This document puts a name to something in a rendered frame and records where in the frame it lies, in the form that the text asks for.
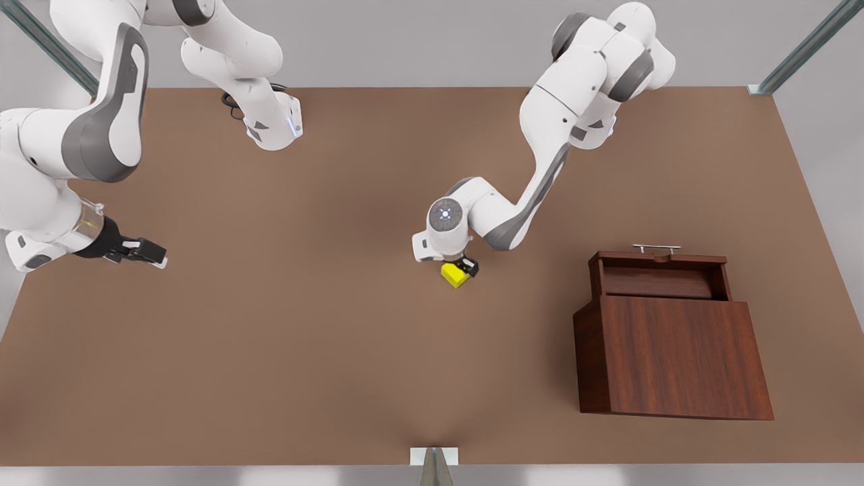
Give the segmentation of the wooden drawer with silver handle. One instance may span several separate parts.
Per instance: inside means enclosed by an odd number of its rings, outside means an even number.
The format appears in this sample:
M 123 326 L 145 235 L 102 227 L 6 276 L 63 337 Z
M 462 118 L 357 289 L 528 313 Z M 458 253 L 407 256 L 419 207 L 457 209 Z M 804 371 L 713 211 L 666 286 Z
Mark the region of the wooden drawer with silver handle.
M 599 251 L 587 264 L 592 296 L 732 300 L 726 257 Z

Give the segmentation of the silver frame post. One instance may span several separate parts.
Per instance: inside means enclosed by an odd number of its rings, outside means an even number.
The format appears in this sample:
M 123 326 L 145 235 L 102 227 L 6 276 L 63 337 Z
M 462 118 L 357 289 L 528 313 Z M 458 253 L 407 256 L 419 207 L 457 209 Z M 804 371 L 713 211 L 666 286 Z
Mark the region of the silver frame post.
M 20 0 L 0 0 L 0 12 L 27 34 L 92 99 L 96 97 L 98 80 Z
M 454 486 L 450 466 L 458 464 L 457 447 L 410 449 L 410 465 L 422 466 L 419 486 Z
M 840 0 L 840 3 L 813 28 L 764 80 L 758 84 L 747 85 L 752 96 L 771 96 L 787 83 L 809 59 L 818 52 L 832 37 L 842 30 L 862 9 L 864 0 Z

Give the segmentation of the dark wooden cabinet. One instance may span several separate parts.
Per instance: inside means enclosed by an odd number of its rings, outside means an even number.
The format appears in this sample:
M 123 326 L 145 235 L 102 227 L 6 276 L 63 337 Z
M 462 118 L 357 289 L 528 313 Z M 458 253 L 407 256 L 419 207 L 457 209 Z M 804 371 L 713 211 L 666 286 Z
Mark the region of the dark wooden cabinet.
M 746 302 L 599 296 L 573 325 L 581 412 L 774 419 Z

